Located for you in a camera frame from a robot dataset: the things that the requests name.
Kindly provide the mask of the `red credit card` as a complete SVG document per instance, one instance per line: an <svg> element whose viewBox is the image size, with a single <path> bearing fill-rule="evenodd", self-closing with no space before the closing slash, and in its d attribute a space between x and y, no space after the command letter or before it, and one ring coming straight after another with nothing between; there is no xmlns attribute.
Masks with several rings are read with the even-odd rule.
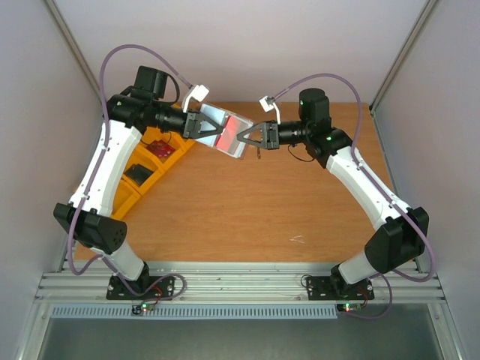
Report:
<svg viewBox="0 0 480 360"><path fill-rule="evenodd" d="M236 135L250 126L251 123L243 118L239 118L236 115L228 115L223 127L223 132L216 140L216 149L234 158L239 158L242 146L245 144L239 142L236 139Z"/></svg>
<svg viewBox="0 0 480 360"><path fill-rule="evenodd" d="M168 158L176 150L163 140L155 140L146 146L146 149L158 158Z"/></svg>

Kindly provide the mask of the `brown leather card holder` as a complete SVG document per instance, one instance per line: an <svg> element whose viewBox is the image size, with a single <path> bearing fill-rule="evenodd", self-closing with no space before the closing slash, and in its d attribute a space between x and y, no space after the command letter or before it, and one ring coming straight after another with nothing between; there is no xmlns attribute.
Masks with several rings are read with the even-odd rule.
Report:
<svg viewBox="0 0 480 360"><path fill-rule="evenodd" d="M237 139L237 135L254 126L254 123L239 114L227 111L211 104L203 104L199 111L222 127L222 133L196 139L210 148L216 149L235 159L242 159L248 144Z"/></svg>

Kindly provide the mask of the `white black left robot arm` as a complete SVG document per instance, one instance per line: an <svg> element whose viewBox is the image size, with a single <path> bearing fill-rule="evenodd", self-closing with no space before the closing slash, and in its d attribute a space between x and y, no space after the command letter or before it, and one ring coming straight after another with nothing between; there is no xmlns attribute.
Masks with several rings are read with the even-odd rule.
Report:
<svg viewBox="0 0 480 360"><path fill-rule="evenodd" d="M67 260L73 260L73 243L79 242L125 280L125 291L135 299L150 292L147 265L128 244L126 223L111 217L129 158L148 128L175 132L191 140L223 130L207 115L188 107L191 100L206 98L209 89L205 85L190 86L179 108L165 102L171 78L162 70L141 66L133 85L104 102L100 138L85 175L68 203L56 204L53 211L68 235Z"/></svg>

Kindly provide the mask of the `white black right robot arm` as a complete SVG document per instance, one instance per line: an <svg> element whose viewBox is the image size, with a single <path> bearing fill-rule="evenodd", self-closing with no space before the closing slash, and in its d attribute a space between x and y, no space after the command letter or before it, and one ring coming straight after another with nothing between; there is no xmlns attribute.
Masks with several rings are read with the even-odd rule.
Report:
<svg viewBox="0 0 480 360"><path fill-rule="evenodd" d="M354 148L353 140L332 126L329 99L322 89L300 92L298 116L298 121L264 121L239 132L237 139L266 150L303 143L364 210L375 233L362 251L331 270L332 291L344 298L370 276L394 271L423 254L429 217L423 208L412 208L390 191Z"/></svg>

